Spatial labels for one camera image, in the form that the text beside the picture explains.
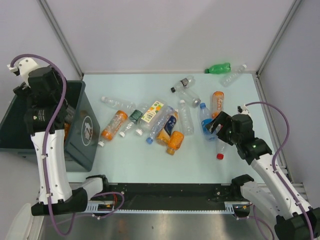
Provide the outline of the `clear Nongfu bottle red label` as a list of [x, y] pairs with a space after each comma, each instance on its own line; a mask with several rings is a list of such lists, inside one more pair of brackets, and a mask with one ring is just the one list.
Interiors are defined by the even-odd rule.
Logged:
[[216, 158], [218, 160], [224, 159], [226, 145], [227, 144], [224, 141], [220, 140], [219, 138], [216, 140], [215, 149], [216, 149]]

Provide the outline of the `orange label bottle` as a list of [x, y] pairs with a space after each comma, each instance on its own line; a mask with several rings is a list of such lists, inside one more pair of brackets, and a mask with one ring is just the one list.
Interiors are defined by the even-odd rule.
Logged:
[[98, 145], [103, 147], [106, 142], [111, 141], [127, 118], [128, 115], [124, 111], [118, 110], [101, 132]]
[[224, 109], [225, 95], [222, 91], [216, 91], [212, 94], [211, 98], [211, 112], [212, 118], [215, 119]]

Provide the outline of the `orange juice bottle gold cap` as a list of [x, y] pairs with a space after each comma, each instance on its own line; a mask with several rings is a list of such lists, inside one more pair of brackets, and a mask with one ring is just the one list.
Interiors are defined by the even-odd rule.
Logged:
[[175, 152], [181, 147], [184, 137], [185, 136], [182, 132], [174, 131], [167, 143], [166, 153], [173, 156]]

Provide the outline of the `yellow tea bottle blue label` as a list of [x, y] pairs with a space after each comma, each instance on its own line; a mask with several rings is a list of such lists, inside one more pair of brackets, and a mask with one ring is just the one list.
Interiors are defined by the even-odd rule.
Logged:
[[168, 144], [171, 135], [173, 133], [174, 127], [177, 124], [178, 121], [178, 110], [175, 109], [173, 113], [169, 114], [169, 117], [167, 121], [164, 124], [164, 127], [161, 129], [159, 134], [156, 137], [156, 142], [162, 146], [165, 146]]

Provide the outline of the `crushed clear bottle blue cap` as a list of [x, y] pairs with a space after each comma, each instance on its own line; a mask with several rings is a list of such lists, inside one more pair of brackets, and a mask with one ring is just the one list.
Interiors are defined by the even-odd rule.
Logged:
[[174, 112], [174, 108], [172, 108], [169, 105], [163, 110], [162, 114], [160, 115], [159, 119], [153, 125], [153, 127], [152, 127], [152, 129], [146, 139], [146, 142], [149, 145], [151, 145], [153, 143], [157, 134], [163, 128], [164, 124], [166, 123], [167, 116], [169, 116], [173, 112]]

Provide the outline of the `clear bottle dark green label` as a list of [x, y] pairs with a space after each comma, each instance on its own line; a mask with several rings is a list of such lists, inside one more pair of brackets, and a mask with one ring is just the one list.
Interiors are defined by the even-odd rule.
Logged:
[[138, 120], [144, 115], [144, 113], [149, 109], [147, 103], [140, 103], [138, 107], [131, 113], [128, 117], [128, 122], [120, 130], [119, 135], [124, 138], [134, 127], [138, 124]]

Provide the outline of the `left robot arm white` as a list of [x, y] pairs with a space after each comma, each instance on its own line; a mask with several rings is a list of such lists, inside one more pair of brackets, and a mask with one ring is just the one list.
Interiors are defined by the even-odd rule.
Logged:
[[57, 216], [84, 212], [95, 196], [105, 200], [111, 188], [105, 175], [89, 176], [72, 189], [65, 161], [65, 123], [73, 122], [75, 108], [67, 100], [68, 84], [61, 70], [48, 59], [31, 53], [16, 56], [7, 66], [20, 76], [14, 93], [26, 101], [23, 116], [35, 149], [40, 188], [31, 214]]

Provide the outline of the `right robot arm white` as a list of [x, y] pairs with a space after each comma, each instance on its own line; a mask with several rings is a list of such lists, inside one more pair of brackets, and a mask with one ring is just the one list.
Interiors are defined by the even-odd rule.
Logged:
[[320, 236], [320, 209], [313, 208], [301, 196], [267, 143], [255, 136], [250, 114], [230, 116], [222, 111], [205, 128], [221, 141], [236, 146], [240, 158], [258, 173], [270, 191], [266, 193], [249, 178], [230, 188], [235, 200], [247, 199], [270, 219], [275, 219], [274, 231], [280, 240], [314, 240]]

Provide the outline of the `tall clear bottle white cap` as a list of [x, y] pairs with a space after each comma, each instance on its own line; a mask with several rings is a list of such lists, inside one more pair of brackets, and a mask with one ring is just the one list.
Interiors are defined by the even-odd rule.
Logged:
[[181, 131], [185, 136], [194, 134], [194, 124], [189, 106], [184, 100], [180, 100], [178, 104], [178, 115], [180, 120]]

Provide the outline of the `clear bottle white cap back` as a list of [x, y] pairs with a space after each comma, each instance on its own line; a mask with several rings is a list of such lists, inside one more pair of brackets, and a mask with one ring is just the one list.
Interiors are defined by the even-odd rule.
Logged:
[[240, 65], [235, 71], [228, 73], [226, 76], [219, 80], [219, 83], [227, 88], [231, 86], [246, 70], [247, 65]]

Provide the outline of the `clear bottle silver cap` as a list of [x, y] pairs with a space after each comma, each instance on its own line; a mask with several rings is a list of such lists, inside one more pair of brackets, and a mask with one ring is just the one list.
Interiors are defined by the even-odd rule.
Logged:
[[200, 97], [189, 88], [179, 91], [178, 96], [193, 108], [198, 107], [201, 103]]

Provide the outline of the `green bottle at back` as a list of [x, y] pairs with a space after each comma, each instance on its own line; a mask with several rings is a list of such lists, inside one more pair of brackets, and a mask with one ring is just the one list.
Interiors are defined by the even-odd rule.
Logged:
[[229, 62], [214, 64], [204, 70], [205, 74], [227, 74], [231, 72], [231, 64]]

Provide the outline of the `clear bottle black cap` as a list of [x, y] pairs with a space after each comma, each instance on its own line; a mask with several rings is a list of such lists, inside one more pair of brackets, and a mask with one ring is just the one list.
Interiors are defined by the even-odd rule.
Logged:
[[195, 78], [192, 75], [189, 75], [183, 78], [182, 80], [179, 80], [173, 87], [170, 88], [170, 91], [172, 93], [180, 92], [192, 87], [195, 83]]

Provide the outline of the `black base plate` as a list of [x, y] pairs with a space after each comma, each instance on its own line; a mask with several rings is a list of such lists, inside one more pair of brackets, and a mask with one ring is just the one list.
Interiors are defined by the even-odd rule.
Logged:
[[225, 202], [247, 202], [231, 184], [219, 183], [118, 183], [107, 189], [111, 195], [93, 201], [114, 201], [116, 192], [124, 195], [121, 210], [213, 211]]

